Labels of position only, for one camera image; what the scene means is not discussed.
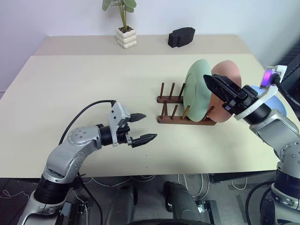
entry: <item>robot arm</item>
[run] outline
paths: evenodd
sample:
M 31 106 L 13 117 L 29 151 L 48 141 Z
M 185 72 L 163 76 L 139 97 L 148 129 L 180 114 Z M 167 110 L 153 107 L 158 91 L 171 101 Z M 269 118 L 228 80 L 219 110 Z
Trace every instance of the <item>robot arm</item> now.
M 258 96 L 250 86 L 240 88 L 228 77 L 204 75 L 207 87 L 222 101 L 223 107 L 237 120 L 244 119 L 259 138 L 274 149 L 280 159 L 275 182 L 271 186 L 274 209 L 272 221 L 300 221 L 300 135 L 296 125 L 278 110 L 271 110 L 264 102 L 276 94 L 275 78 L 282 80 L 286 66 L 268 67 Z
M 157 134 L 137 139 L 128 135 L 128 122 L 144 117 L 146 115 L 141 113 L 129 114 L 126 107 L 115 102 L 108 116 L 108 126 L 100 124 L 72 130 L 67 140 L 50 153 L 37 189 L 31 194 L 18 224 L 24 225 L 32 214 L 52 215 L 60 210 L 84 160 L 102 146 L 127 143 L 134 148 L 153 140 Z

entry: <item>tiled floor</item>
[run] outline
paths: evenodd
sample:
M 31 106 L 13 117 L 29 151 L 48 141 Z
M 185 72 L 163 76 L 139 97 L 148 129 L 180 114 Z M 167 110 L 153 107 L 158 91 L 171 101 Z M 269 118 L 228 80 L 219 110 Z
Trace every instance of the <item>tiled floor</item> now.
M 97 178 L 97 180 L 105 184 L 115 184 L 127 178 L 128 177 Z M 198 174 L 186 175 L 186 178 L 190 192 L 195 195 L 201 186 L 200 176 Z M 222 225 L 244 225 L 246 224 L 244 204 L 248 192 L 256 184 L 273 178 L 273 172 L 249 177 L 245 190 L 234 189 L 230 181 L 210 184 L 209 192 L 204 199 L 217 201 Z M 177 175 L 157 175 L 149 182 L 130 180 L 130 183 L 133 183 L 138 189 L 138 204 L 135 208 L 135 221 L 152 218 L 172 218 L 172 213 L 165 210 L 165 202 L 162 194 L 165 181 L 177 182 Z M 180 181 L 181 183 L 184 182 L 183 176 L 180 176 Z M 235 180 L 234 184 L 241 188 L 244 182 L 245 179 L 243 178 Z M 86 185 L 100 203 L 104 218 L 106 218 L 113 197 L 120 187 L 103 187 L 93 181 Z M 30 194 L 35 187 L 35 184 L 23 181 L 0 179 L 0 190 L 5 188 L 11 195 L 19 193 L 20 191 Z M 250 202 L 249 212 L 252 224 L 259 224 L 260 215 L 258 206 L 264 190 L 266 190 L 266 187 L 258 189 Z M 69 192 L 68 198 L 74 199 L 72 192 Z M 27 197 L 23 194 L 12 197 L 11 199 L 0 199 L 0 224 L 17 224 L 22 212 L 20 208 L 22 208 L 26 202 Z M 89 220 L 89 224 L 98 224 L 99 214 L 96 207 L 92 207 L 90 210 Z M 85 224 L 84 216 L 82 217 L 81 224 Z

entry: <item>purple light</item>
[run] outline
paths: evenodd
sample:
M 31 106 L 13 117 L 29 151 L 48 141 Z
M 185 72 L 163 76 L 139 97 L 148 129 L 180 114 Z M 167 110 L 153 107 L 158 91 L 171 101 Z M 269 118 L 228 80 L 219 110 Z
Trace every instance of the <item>purple light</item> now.
M 266 69 L 266 72 L 264 73 L 264 76 L 262 78 L 261 88 L 266 88 L 270 85 L 270 77 L 272 75 L 271 69 Z

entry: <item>blue plate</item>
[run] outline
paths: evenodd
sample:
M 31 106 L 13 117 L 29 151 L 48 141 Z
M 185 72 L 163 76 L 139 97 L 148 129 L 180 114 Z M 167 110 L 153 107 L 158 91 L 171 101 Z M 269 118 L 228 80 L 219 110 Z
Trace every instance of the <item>blue plate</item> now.
M 250 86 L 251 88 L 253 88 L 258 95 L 261 95 L 264 93 L 264 89 L 260 89 L 257 86 Z M 280 111 L 283 115 L 286 116 L 286 109 L 285 106 L 283 105 L 283 103 L 280 101 L 280 99 L 277 96 L 273 96 L 272 98 L 270 98 L 268 101 L 265 102 L 265 104 L 270 107 L 271 109 L 277 109 L 278 111 Z

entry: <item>white wall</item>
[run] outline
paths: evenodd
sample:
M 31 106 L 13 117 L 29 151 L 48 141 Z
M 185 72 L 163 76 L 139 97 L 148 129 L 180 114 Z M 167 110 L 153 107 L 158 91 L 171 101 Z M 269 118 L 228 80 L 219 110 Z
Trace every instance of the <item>white wall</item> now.
M 128 23 L 138 34 L 237 34 L 264 65 L 300 36 L 300 0 L 136 0 Z M 111 35 L 121 25 L 101 0 L 1 0 L 0 91 L 6 90 L 46 35 Z

